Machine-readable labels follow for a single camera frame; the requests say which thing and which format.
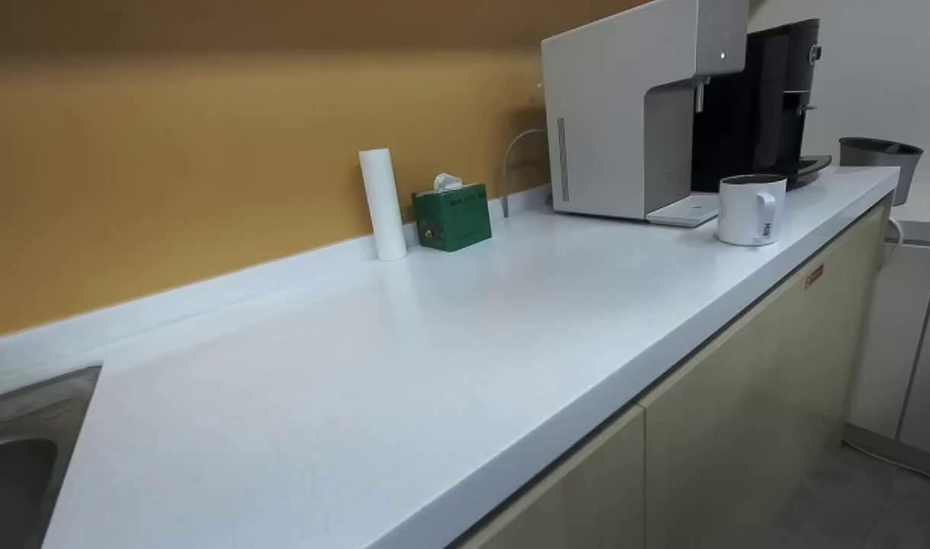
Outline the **white mug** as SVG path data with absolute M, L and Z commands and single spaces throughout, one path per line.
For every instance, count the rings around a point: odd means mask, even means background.
M 716 239 L 736 246 L 778 241 L 787 180 L 782 174 L 736 174 L 719 180 Z

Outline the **white coffee maker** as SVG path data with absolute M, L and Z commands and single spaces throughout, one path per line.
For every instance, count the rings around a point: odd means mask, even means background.
M 694 229 L 691 132 L 713 77 L 743 72 L 749 0 L 648 0 L 540 42 L 553 209 Z

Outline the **green tissue box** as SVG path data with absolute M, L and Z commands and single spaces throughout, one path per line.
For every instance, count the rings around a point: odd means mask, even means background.
M 489 194 L 440 174 L 429 194 L 411 197 L 417 241 L 433 251 L 462 251 L 490 235 Z

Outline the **white paper towel roll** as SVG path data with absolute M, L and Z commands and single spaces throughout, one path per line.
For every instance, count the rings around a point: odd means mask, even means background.
M 361 152 L 364 194 L 370 205 L 370 222 L 375 251 L 382 259 L 407 258 L 407 229 L 399 214 L 399 194 L 393 177 L 393 163 L 386 150 Z

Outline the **beige lower cabinet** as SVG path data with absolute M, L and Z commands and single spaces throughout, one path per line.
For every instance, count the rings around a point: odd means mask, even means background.
M 759 544 L 838 438 L 885 221 L 853 221 L 462 549 Z

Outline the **black espresso machine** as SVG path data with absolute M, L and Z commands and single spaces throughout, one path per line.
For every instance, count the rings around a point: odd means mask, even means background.
M 782 174 L 791 191 L 798 191 L 829 164 L 828 157 L 803 157 L 816 62 L 816 19 L 748 37 L 743 72 L 716 77 L 694 114 L 694 194 L 716 194 L 730 174 Z

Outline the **grey trash bin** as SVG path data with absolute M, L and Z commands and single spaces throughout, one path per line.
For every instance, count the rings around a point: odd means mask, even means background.
M 896 201 L 908 200 L 914 169 L 925 150 L 904 141 L 882 139 L 843 139 L 838 141 L 838 164 L 843 169 L 896 169 Z

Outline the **white side cabinet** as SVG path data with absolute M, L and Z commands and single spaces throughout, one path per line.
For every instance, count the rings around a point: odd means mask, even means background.
M 847 421 L 869 445 L 930 465 L 930 184 L 895 211 Z

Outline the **stainless steel sink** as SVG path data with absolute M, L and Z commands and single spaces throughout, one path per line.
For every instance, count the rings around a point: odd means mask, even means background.
M 85 367 L 0 394 L 0 549 L 40 549 L 100 379 Z

